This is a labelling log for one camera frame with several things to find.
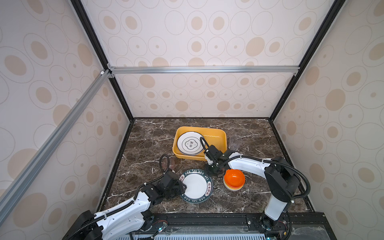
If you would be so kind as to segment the black frame post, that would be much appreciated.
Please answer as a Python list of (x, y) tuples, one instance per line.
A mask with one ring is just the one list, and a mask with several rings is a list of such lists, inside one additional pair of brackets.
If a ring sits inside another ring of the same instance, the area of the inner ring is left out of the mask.
[[(76, 15), (78, 16), (85, 32), (86, 32), (86, 35), (97, 55), (97, 58), (98, 60), (100, 61), (102, 67), (104, 70), (112, 70), (111, 66), (109, 65), (109, 61), (105, 55), (105, 52), (102, 48), (102, 45), (99, 41), (99, 38), (97, 37), (97, 34), (93, 28), (93, 25), (90, 21), (90, 18), (88, 17), (87, 13), (86, 13), (86, 10), (85, 10), (85, 7), (83, 5), (83, 3), (79, 0), (71, 0), (70, 1), (72, 6), (74, 7), (74, 10), (76, 12)], [(127, 104), (127, 101), (123, 95), (123, 92), (122, 92), (122, 89), (116, 79), (116, 77), (114, 77), (113, 75), (109, 78), (110, 80), (110, 83), (123, 107), (123, 110), (125, 112), (125, 114), (127, 115), (128, 117), (128, 120), (130, 122), (134, 121), (135, 118), (133, 117), (133, 114)]]
[(272, 112), (271, 116), (269, 117), (270, 123), (273, 123), (280, 111), (282, 110), (284, 104), (286, 103), (288, 97), (290, 96), (291, 92), (294, 90), (297, 82), (299, 81), (300, 77), (304, 73), (306, 67), (310, 63), (311, 59), (315, 55), (316, 51), (318, 50), (320, 44), (324, 40), (326, 34), (330, 30), (332, 24), (334, 23), (335, 19), (337, 18), (338, 14), (340, 13), (341, 9), (345, 5), (347, 1), (346, 0), (336, 0), (331, 5), (330, 10), (326, 14), (324, 20), (321, 22), (321, 25), (315, 34), (314, 39), (312, 40), (311, 44), (309, 45), (309, 48), (307, 49), (306, 53), (304, 54), (303, 59), (301, 60), (299, 64), (299, 70), (298, 72), (291, 78), (291, 80), (288, 83), (288, 86), (286, 87), (285, 91), (283, 92), (283, 95), (281, 96), (277, 106), (275, 107), (274, 111)]

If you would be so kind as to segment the horizontal aluminium rail back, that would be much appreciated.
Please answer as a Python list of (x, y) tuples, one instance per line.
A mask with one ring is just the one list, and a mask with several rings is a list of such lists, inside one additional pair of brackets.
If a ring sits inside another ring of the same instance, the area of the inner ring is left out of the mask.
[(299, 66), (113, 67), (113, 74), (297, 73)]

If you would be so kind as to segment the yellow plastic bin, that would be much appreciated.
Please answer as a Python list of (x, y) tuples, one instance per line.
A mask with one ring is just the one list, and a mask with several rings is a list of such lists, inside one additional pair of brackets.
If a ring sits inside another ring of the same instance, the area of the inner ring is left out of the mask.
[(179, 151), (177, 147), (178, 138), (186, 132), (197, 132), (203, 136), (203, 138), (206, 140), (208, 145), (214, 145), (219, 151), (223, 153), (227, 150), (227, 135), (223, 130), (183, 126), (177, 129), (174, 143), (173, 143), (173, 153), (179, 159), (187, 159), (187, 160), (195, 160), (195, 161), (206, 160), (204, 155), (204, 150), (205, 150), (204, 148), (203, 148), (203, 151), (196, 156), (186, 156)]

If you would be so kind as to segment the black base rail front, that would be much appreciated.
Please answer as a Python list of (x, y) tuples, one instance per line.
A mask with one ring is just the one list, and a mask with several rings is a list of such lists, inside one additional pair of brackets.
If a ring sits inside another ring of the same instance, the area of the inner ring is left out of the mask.
[(75, 240), (334, 240), (328, 220), (322, 213), (283, 214), (267, 229), (261, 214), (156, 214), (146, 230), (106, 233), (105, 227), (88, 227)]

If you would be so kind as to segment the white plate green rim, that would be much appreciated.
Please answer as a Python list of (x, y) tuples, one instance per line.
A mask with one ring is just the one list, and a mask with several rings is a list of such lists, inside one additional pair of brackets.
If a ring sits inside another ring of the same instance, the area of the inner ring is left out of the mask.
[(200, 204), (210, 198), (214, 183), (210, 176), (201, 169), (190, 169), (181, 174), (179, 180), (186, 186), (181, 198), (190, 204)]

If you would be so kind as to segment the white plate quatrefoil pattern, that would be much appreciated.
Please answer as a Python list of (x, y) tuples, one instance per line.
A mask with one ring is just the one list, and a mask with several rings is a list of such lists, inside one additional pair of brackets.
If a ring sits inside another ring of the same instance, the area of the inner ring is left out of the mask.
[(179, 151), (186, 156), (196, 156), (203, 151), (201, 134), (197, 132), (186, 132), (177, 141)]

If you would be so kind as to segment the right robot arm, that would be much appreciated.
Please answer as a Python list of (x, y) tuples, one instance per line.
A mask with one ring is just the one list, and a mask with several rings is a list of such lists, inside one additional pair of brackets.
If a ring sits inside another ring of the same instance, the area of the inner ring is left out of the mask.
[(263, 159), (231, 150), (222, 153), (213, 145), (204, 146), (203, 150), (207, 160), (206, 170), (211, 176), (218, 175), (224, 170), (239, 170), (266, 179), (271, 197), (262, 217), (264, 222), (277, 222), (295, 199), (305, 198), (311, 191), (308, 178), (288, 165), (282, 157)]

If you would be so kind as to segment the orange bowl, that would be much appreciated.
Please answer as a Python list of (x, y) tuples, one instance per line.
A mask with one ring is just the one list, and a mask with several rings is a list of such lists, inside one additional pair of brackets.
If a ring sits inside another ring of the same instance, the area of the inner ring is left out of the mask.
[(233, 169), (226, 170), (223, 179), (225, 179), (227, 184), (232, 187), (239, 187), (241, 185), (244, 185), (246, 182), (246, 178), (243, 172), (240, 170)]

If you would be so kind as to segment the diagonal aluminium rail left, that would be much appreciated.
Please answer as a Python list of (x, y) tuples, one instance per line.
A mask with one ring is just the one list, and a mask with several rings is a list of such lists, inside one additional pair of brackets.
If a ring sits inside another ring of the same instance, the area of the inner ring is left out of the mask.
[(109, 78), (111, 72), (111, 70), (106, 69), (99, 74), (74, 107), (70, 109), (55, 131), (53, 131), (42, 147), (36, 152), (31, 161), (10, 185), (10, 188), (5, 192), (5, 195), (1, 199), (1, 224), (8, 218), (22, 196), (58, 148), (59, 144), (68, 134), (69, 130), (71, 130), (98, 90)]

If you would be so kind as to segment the black frame post left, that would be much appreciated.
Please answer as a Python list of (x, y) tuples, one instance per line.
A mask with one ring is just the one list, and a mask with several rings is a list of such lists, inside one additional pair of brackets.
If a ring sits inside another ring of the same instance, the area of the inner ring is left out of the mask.
[[(78, 16), (85, 32), (86, 32), (86, 35), (97, 55), (97, 58), (98, 60), (100, 61), (102, 67), (104, 70), (112, 70), (111, 66), (109, 65), (109, 61), (105, 55), (105, 52), (102, 48), (102, 45), (99, 41), (99, 38), (97, 37), (97, 34), (93, 28), (93, 25), (90, 21), (90, 18), (88, 17), (87, 13), (86, 13), (86, 10), (85, 10), (85, 7), (83, 5), (83, 3), (79, 0), (71, 0), (70, 1), (72, 6), (74, 7), (74, 10), (76, 12), (76, 15)], [(122, 89), (116, 79), (116, 77), (114, 77), (113, 75), (109, 78), (110, 80), (110, 83), (123, 107), (123, 110), (125, 112), (125, 114), (127, 115), (128, 117), (128, 120), (130, 122), (134, 121), (135, 118), (133, 117), (133, 114), (127, 104), (127, 101), (123, 95), (123, 92), (122, 92)]]

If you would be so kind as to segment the black frame post right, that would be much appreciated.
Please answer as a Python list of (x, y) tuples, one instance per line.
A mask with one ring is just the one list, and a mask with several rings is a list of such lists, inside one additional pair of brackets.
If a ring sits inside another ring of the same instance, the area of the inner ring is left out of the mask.
[(340, 13), (341, 9), (345, 5), (347, 1), (346, 0), (336, 0), (331, 5), (330, 10), (326, 14), (324, 20), (321, 22), (321, 25), (315, 34), (314, 39), (312, 40), (311, 44), (309, 45), (309, 48), (307, 49), (306, 53), (304, 54), (303, 59), (301, 60), (299, 64), (299, 70), (298, 72), (291, 78), (291, 80), (288, 83), (288, 86), (286, 87), (285, 91), (283, 92), (283, 95), (281, 96), (277, 106), (275, 107), (274, 111), (272, 112), (271, 116), (269, 117), (270, 123), (273, 123), (280, 111), (282, 110), (284, 104), (286, 103), (288, 97), (290, 96), (291, 92), (294, 90), (297, 82), (299, 81), (300, 77), (304, 73), (306, 67), (310, 63), (311, 59), (315, 55), (316, 51), (318, 50), (320, 44), (324, 40), (326, 34), (330, 30), (332, 24), (334, 23), (335, 19), (337, 18), (338, 14)]

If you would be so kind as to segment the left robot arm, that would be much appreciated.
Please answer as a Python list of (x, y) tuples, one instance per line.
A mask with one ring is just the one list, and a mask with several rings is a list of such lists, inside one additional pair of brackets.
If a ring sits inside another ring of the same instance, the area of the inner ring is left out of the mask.
[(110, 209), (92, 214), (85, 211), (67, 231), (64, 240), (113, 240), (125, 234), (148, 230), (154, 215), (150, 208), (164, 200), (185, 193), (187, 186), (175, 173), (168, 171), (161, 177), (140, 185), (135, 195)]

